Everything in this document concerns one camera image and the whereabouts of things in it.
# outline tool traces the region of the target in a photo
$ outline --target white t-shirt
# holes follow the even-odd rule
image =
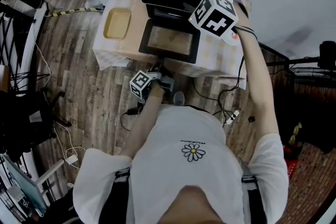
[[[258,179],[268,224],[282,215],[288,196],[287,166],[278,134],[262,137],[248,165]],[[80,219],[98,223],[116,171],[131,166],[127,224],[159,221],[184,186],[198,186],[226,224],[244,224],[243,171],[225,145],[222,125],[190,107],[162,106],[134,160],[87,150],[73,191]]]

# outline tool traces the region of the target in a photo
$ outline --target yellow black tape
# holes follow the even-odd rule
[[[77,13],[77,12],[102,12],[104,11],[103,9],[99,8],[77,8],[77,9],[70,9],[65,12],[58,12],[58,13],[53,13],[47,17],[57,17],[59,15],[64,15],[64,14],[69,14],[69,13]]]

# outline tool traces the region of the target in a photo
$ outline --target white cable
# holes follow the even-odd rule
[[[71,145],[71,147],[68,148],[68,149],[65,151],[65,153],[64,153],[64,149],[63,149],[62,143],[61,143],[61,141],[60,141],[60,139],[59,139],[59,136],[58,136],[58,134],[57,134],[57,132],[56,132],[56,129],[55,129],[55,127],[54,127],[54,131],[55,131],[55,134],[56,134],[56,136],[57,136],[58,142],[59,142],[59,144],[60,144],[60,146],[61,146],[62,153],[63,153],[63,157],[64,157],[64,160],[65,160],[65,161],[66,161],[67,158],[68,158],[68,151],[69,151],[69,150],[73,150],[73,151],[75,151],[75,155],[76,155],[76,157],[78,156],[78,153],[77,153],[77,151],[75,150],[75,148],[81,148],[81,149],[83,149],[83,150],[86,151],[86,149],[85,149],[84,147],[82,147],[82,146],[73,146],[69,129],[66,128],[65,126],[63,126],[62,124],[58,123],[58,122],[56,122],[56,123],[57,123],[58,125],[60,125],[61,127],[63,127],[65,130],[67,130],[67,132],[68,132],[68,134],[69,134],[69,139],[70,139],[70,145]],[[74,168],[79,169],[79,167],[77,167],[77,166],[75,166],[75,165],[73,165],[73,164],[70,164],[70,165],[73,166]]]
[[[49,81],[50,81],[50,78],[51,78],[51,69],[50,69],[50,67],[49,67],[49,65],[48,65],[48,63],[47,63],[47,61],[46,61],[46,59],[44,58],[44,56],[43,56],[43,54],[42,54],[42,52],[41,52],[41,49],[37,46],[36,42],[35,42],[35,46],[36,46],[36,48],[38,49],[38,51],[40,52],[41,57],[42,57],[42,60],[46,63],[47,68],[49,69],[49,77],[48,77],[48,80],[47,80],[46,84],[44,84],[44,87],[46,87],[47,84],[48,84]]]

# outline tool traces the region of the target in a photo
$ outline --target person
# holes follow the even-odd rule
[[[247,16],[235,5],[241,27]],[[237,30],[254,104],[257,144],[248,164],[257,179],[267,223],[286,206],[288,174],[275,115],[270,76],[256,37]],[[243,169],[225,145],[218,119],[188,106],[162,105],[164,90],[154,84],[122,151],[111,156],[86,151],[73,191],[73,203],[86,223],[103,223],[127,195],[125,222],[139,224],[240,224],[251,222],[242,185]],[[130,167],[129,188],[113,191],[117,171]]]

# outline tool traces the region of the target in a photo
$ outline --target power strip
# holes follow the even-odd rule
[[[224,125],[230,125],[239,115],[239,111],[236,110],[233,115],[225,122]]]

